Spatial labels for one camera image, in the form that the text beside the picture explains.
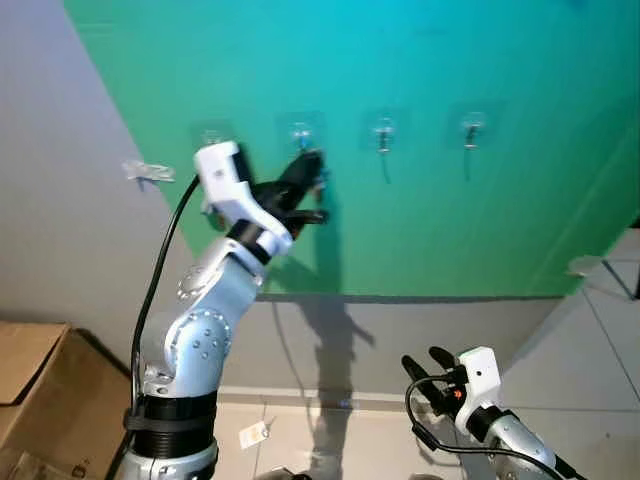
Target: green backdrop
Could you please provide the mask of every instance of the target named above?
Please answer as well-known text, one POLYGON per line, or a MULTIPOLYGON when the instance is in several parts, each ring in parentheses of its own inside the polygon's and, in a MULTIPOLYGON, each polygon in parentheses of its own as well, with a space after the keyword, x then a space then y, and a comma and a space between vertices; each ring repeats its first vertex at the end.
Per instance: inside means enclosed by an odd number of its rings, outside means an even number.
MULTIPOLYGON (((268 291, 564 294, 568 262, 638 214, 637 0, 65 4, 144 160, 176 168, 172 206, 203 136, 243 142, 269 180, 311 128, 332 219, 268 291)), ((200 200, 182 221, 196 254, 219 234, 200 200)))

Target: floor tile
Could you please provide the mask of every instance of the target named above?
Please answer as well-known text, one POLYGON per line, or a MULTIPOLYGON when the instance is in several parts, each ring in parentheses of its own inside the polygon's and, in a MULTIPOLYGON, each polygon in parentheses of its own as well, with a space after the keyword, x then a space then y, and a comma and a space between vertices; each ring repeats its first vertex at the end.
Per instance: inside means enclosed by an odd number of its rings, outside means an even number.
MULTIPOLYGON (((459 460, 426 452, 404 413, 273 407, 267 409, 270 437, 261 444, 258 472, 286 466, 314 480, 365 478, 461 480, 459 460)), ((438 435, 453 441, 450 424, 438 435)))
MULTIPOLYGON (((640 471, 640 413, 516 412, 556 454, 584 477, 635 480, 640 471)), ((463 455, 465 478, 495 480, 483 456, 463 455)))
POLYGON ((263 418, 263 405, 218 404, 214 433, 220 453, 215 479, 252 479, 256 467, 257 447, 240 448, 240 430, 263 418))
POLYGON ((510 407, 638 410, 640 404, 582 293, 566 298, 503 375, 510 407))
MULTIPOLYGON (((611 266, 635 291, 640 262, 611 262, 611 266)), ((604 267, 589 276, 584 290, 640 402, 640 301, 630 300, 604 267)))

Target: adhesive hook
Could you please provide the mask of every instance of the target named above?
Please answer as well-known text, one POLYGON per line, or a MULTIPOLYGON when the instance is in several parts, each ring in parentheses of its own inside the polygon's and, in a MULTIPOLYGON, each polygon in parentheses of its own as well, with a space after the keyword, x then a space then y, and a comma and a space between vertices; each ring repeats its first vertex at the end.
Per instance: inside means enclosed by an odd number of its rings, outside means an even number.
POLYGON ((218 130, 205 129, 200 134, 200 139, 204 145, 213 145, 215 143, 221 143, 224 140, 224 135, 218 130))
POLYGON ((311 129, 305 122, 295 122, 291 133, 300 150, 307 150, 311 146, 311 129))
POLYGON ((469 112, 462 120, 462 128, 466 131, 464 148, 474 150, 478 147, 476 136, 478 131, 486 125, 486 116, 482 112, 469 112))
POLYGON ((122 164, 127 180, 145 179, 157 182, 174 182, 175 170, 164 165, 152 165, 142 160, 129 160, 122 164))
POLYGON ((386 154, 391 151, 391 139, 393 137, 393 122, 389 117, 382 117, 378 126, 373 129, 378 137, 378 153, 386 154))

